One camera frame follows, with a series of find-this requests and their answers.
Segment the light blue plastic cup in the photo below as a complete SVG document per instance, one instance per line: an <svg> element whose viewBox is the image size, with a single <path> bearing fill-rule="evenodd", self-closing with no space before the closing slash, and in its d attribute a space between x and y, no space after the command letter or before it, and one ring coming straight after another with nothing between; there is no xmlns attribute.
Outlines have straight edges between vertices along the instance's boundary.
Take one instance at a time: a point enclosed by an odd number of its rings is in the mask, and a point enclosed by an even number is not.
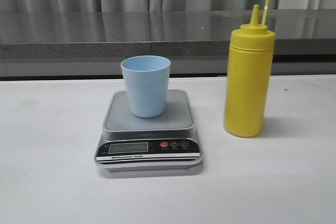
<svg viewBox="0 0 336 224"><path fill-rule="evenodd" d="M136 56L121 62L121 70L132 113L142 118L162 114L171 62L161 56Z"/></svg>

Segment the yellow squeeze bottle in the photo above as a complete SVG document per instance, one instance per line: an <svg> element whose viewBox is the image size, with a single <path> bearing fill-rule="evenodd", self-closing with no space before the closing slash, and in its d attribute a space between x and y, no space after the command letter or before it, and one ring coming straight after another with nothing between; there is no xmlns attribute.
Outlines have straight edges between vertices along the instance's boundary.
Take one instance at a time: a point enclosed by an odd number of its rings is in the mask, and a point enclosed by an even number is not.
<svg viewBox="0 0 336 224"><path fill-rule="evenodd" d="M275 47L275 33L268 29L264 12L254 5L250 22L230 37L224 111L225 130L240 137L253 137L263 128Z"/></svg>

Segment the silver electronic kitchen scale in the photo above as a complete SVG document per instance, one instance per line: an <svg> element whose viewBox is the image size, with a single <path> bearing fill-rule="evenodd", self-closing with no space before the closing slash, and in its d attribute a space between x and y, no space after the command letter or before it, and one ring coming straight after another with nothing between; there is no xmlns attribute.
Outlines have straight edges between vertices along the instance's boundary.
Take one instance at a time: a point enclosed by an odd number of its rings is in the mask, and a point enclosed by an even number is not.
<svg viewBox="0 0 336 224"><path fill-rule="evenodd" d="M169 90L165 111L152 118L134 115L125 91L114 93L94 156L98 167L111 172L200 164L203 150L187 92Z"/></svg>

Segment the grey stone counter ledge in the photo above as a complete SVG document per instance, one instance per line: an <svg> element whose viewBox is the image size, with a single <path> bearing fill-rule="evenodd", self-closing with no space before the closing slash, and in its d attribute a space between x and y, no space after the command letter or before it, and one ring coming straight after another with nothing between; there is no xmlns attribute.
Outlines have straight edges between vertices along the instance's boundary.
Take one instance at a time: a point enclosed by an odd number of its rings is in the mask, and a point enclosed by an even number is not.
<svg viewBox="0 0 336 224"><path fill-rule="evenodd" d="M176 59L228 54L250 11L2 13L1 59ZM335 61L335 10L273 10L276 61Z"/></svg>

